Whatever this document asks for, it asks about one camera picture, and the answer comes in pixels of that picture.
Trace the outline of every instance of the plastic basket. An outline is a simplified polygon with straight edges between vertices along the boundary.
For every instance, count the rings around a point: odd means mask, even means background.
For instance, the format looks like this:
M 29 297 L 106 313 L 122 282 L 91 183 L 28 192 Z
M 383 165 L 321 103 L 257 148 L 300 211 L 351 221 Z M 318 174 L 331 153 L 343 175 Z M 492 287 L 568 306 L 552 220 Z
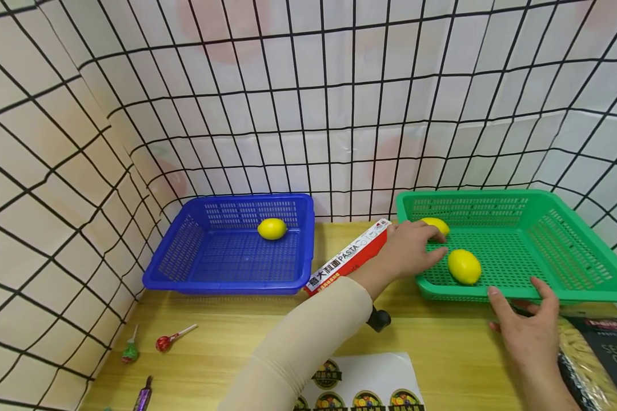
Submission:
M 460 285 L 447 259 L 416 277 L 428 299 L 486 301 L 495 285 L 508 298 L 539 299 L 546 281 L 564 303 L 617 303 L 617 255 L 558 196 L 542 190 L 419 191 L 398 195 L 398 219 L 442 218 L 450 250 L 464 248 L 482 265 L 473 286 Z M 429 244 L 429 249 L 440 247 Z
M 265 218 L 284 237 L 257 232 Z M 211 196 L 183 206 L 144 273 L 147 289 L 186 294 L 295 294 L 307 284 L 315 214 L 305 194 Z

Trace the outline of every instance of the black grid pattern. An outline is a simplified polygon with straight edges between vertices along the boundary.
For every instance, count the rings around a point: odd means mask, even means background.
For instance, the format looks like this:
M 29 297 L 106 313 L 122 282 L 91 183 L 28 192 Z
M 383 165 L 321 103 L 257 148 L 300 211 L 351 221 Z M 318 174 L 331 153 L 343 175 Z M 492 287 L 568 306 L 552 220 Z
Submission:
M 617 252 L 617 2 L 484 3 L 0 0 L 0 403 L 78 406 L 196 196 L 542 188 Z

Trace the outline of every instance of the blue plastic basket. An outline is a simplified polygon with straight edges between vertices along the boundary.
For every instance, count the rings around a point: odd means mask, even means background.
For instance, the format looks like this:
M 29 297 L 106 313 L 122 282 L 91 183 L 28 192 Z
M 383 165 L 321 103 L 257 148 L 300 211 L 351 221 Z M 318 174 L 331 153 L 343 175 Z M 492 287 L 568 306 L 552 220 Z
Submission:
M 257 232 L 281 218 L 284 237 Z M 144 273 L 147 289 L 186 294 L 295 294 L 307 284 L 315 214 L 305 194 L 210 196 L 183 206 Z

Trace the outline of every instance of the yellow lemon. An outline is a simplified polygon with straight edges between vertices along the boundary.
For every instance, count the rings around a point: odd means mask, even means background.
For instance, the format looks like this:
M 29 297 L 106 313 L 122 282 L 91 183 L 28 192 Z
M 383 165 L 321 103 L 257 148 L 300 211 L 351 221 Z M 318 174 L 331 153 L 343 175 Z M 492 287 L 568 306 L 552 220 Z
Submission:
M 258 234 L 266 240 L 278 240 L 287 231 L 286 223 L 283 220 L 279 220 L 279 218 L 266 218 L 258 224 Z
M 427 225 L 434 225 L 439 229 L 439 232 L 443 233 L 443 235 L 450 234 L 450 227 L 448 227 L 448 224 L 446 224 L 446 222 L 441 218 L 425 217 L 421 218 L 420 221 L 425 221 Z
M 448 255 L 448 269 L 461 284 L 473 285 L 482 275 L 480 261 L 472 252 L 454 250 Z

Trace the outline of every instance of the wooden table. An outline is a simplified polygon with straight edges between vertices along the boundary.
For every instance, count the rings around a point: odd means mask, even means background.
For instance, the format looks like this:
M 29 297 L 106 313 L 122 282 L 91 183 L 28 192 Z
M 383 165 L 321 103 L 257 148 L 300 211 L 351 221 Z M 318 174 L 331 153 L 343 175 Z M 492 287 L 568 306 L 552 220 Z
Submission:
M 370 223 L 317 224 L 313 266 L 320 267 Z M 154 376 L 149 410 L 214 410 L 230 382 L 265 334 L 305 295 L 292 297 L 189 297 L 147 291 L 115 344 L 87 395 L 82 410 L 132 410 L 149 374 Z M 421 298 L 411 279 L 392 284 L 376 306 L 390 313 L 382 333 L 361 328 L 335 355 L 406 351 L 430 411 L 521 410 L 520 399 L 498 336 L 487 329 L 488 304 L 444 303 Z M 612 304 L 569 308 L 616 316 Z M 155 350 L 156 339 L 188 325 L 199 328 Z M 134 364 L 124 365 L 121 351 L 139 324 Z

